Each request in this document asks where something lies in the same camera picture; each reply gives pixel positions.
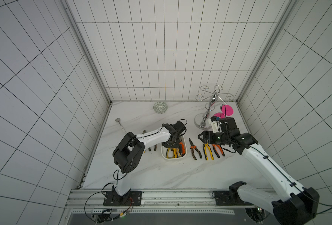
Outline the yellow black combination pliers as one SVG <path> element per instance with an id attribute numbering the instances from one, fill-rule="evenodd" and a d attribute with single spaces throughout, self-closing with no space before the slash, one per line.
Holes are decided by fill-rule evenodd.
<path id="1" fill-rule="evenodd" d="M 209 144 L 204 143 L 203 146 L 204 146 L 205 160 L 209 160 L 209 159 L 214 160 L 213 153 L 212 153 L 212 150 L 211 150 Z"/>

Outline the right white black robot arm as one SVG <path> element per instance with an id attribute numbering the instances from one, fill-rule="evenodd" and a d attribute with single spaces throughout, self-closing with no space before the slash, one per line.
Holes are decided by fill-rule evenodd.
<path id="1" fill-rule="evenodd" d="M 247 159 L 271 184 L 269 193 L 239 181 L 229 187 L 222 200 L 233 205 L 250 203 L 275 216 L 281 225 L 304 225 L 317 215 L 320 196 L 314 188 L 305 188 L 285 172 L 249 133 L 239 129 L 226 132 L 203 131 L 198 135 L 204 144 L 228 145 Z"/>

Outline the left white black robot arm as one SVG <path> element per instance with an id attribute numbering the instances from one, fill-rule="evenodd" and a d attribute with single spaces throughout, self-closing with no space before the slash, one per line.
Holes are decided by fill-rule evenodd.
<path id="1" fill-rule="evenodd" d="M 104 194 L 104 206 L 141 205 L 142 191 L 132 190 L 126 175 L 139 165 L 143 151 L 159 143 L 163 147 L 176 147 L 186 133 L 184 125 L 164 124 L 160 128 L 140 135 L 128 132 L 113 151 L 114 163 L 119 167 L 113 174 L 116 184 Z"/>

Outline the black orange long-nose pliers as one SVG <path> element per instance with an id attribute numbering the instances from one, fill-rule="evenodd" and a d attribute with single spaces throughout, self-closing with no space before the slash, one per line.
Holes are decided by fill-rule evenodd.
<path id="1" fill-rule="evenodd" d="M 194 160 L 197 160 L 197 157 L 195 156 L 195 152 L 199 155 L 200 159 L 202 159 L 201 152 L 199 151 L 197 146 L 194 145 L 194 143 L 192 142 L 192 140 L 190 138 L 189 138 L 189 143 L 190 143 L 190 148 L 191 148 L 191 154 L 192 154 L 192 157 L 194 158 Z"/>

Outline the white plastic storage box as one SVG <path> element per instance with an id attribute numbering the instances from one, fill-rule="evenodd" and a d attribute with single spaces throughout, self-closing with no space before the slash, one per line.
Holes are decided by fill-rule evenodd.
<path id="1" fill-rule="evenodd" d="M 187 129 L 184 123 L 178 121 L 175 124 L 163 124 L 162 130 L 168 131 L 170 137 L 161 143 L 161 156 L 165 160 L 177 160 L 186 156 L 186 143 L 184 134 Z"/>

